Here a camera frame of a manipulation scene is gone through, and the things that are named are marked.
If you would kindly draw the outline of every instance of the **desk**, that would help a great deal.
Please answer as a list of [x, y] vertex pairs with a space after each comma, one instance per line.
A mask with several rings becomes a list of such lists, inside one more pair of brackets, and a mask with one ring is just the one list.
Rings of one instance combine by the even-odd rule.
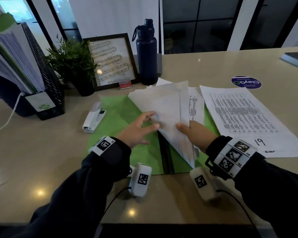
[[[296, 48], [245, 50], [237, 52], [193, 53], [163, 56], [162, 78], [189, 86], [235, 88], [234, 76], [251, 76], [262, 87], [251, 90], [279, 120], [298, 137], [298, 68], [278, 58]], [[141, 84], [134, 89], [145, 88]], [[40, 121], [36, 116], [14, 115], [0, 131], [0, 172], [8, 180], [0, 186], [0, 223], [27, 223], [33, 211], [49, 202], [52, 192], [84, 158], [88, 134], [82, 124], [92, 104], [100, 96], [125, 95], [131, 90], [111, 89], [89, 97], [69, 94], [66, 113]], [[0, 100], [0, 127], [11, 109]], [[298, 158], [269, 159], [279, 167], [298, 173]], [[129, 179], [115, 183], [108, 201]], [[224, 182], [236, 195], [232, 180]], [[234, 201], [222, 200], [217, 206], [205, 204], [194, 188], [189, 174], [152, 176], [148, 192], [141, 199], [115, 200], [102, 223], [169, 224], [249, 224]]]

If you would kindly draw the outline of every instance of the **round sticker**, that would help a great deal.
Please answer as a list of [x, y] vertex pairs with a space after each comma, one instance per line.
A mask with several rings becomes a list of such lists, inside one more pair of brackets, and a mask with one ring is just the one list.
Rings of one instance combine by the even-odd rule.
[[249, 89], [256, 89], [262, 86], [262, 83], [257, 79], [246, 76], [236, 76], [232, 78], [232, 83], [241, 88], [246, 87]]

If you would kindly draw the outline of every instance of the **person's left hand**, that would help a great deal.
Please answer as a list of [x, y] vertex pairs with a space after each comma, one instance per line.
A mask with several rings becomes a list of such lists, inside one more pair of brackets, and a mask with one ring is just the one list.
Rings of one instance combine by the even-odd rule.
[[144, 122], [149, 121], [150, 117], [155, 114], [156, 112], [154, 111], [142, 113], [134, 122], [121, 131], [116, 138], [123, 141], [130, 148], [134, 148], [137, 144], [149, 144], [149, 141], [145, 140], [144, 137], [147, 134], [157, 131], [159, 124], [152, 124], [145, 128], [142, 128], [142, 125]]

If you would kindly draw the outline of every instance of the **black mesh file holder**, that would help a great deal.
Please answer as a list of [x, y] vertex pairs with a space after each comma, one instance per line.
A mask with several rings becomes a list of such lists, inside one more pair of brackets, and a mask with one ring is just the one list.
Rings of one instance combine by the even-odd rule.
[[44, 53], [34, 38], [31, 30], [28, 25], [24, 22], [21, 24], [25, 33], [25, 36], [28, 39], [29, 45], [32, 49], [33, 55], [39, 66], [40, 72], [42, 74], [43, 82], [45, 85], [45, 92], [48, 94], [50, 99], [55, 103], [55, 107], [36, 112], [36, 115], [41, 120], [51, 119], [57, 116], [60, 116], [65, 113], [65, 104], [64, 104], [64, 88], [56, 76], [54, 70], [44, 61]]

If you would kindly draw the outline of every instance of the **black jacket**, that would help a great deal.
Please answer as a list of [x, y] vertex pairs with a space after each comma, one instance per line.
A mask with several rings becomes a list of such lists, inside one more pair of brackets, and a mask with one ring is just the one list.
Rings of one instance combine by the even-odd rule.
[[[13, 237], [93, 237], [103, 217], [113, 182], [129, 172], [130, 148], [115, 139], [123, 151], [118, 165], [110, 166], [91, 152], [82, 167], [53, 193], [51, 202], [38, 208], [27, 228]], [[206, 153], [215, 158], [231, 140], [220, 136]], [[281, 237], [298, 237], [298, 175], [278, 168], [255, 153], [234, 178], [247, 206], [273, 226]]]

